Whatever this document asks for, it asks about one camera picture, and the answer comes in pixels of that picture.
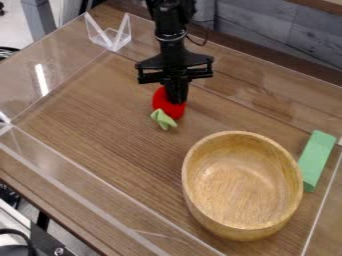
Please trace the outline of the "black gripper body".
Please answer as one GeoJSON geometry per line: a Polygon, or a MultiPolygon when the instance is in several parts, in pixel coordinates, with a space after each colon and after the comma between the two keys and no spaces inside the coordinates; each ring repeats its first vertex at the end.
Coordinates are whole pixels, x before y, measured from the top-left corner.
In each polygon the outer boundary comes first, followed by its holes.
{"type": "Polygon", "coordinates": [[[210,78],[214,57],[182,50],[177,53],[161,53],[136,63],[138,82],[141,84],[161,83],[182,80],[210,78]]]}

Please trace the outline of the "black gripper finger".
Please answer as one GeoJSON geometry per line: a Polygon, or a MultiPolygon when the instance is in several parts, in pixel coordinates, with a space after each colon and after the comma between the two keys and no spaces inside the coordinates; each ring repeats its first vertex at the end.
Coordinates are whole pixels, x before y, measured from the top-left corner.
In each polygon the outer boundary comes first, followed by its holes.
{"type": "Polygon", "coordinates": [[[167,99],[173,104],[183,104],[187,101],[189,84],[187,78],[167,78],[163,81],[167,99]]]}

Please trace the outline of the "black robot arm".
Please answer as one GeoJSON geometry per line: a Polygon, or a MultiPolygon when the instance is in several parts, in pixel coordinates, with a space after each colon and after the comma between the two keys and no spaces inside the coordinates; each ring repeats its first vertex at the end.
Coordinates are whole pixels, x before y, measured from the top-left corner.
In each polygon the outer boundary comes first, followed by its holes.
{"type": "Polygon", "coordinates": [[[214,57],[194,53],[185,46],[187,24],[197,12],[195,0],[146,0],[146,4],[155,22],[161,52],[136,63],[138,82],[161,83],[167,100],[183,104],[191,81],[214,75],[214,57]]]}

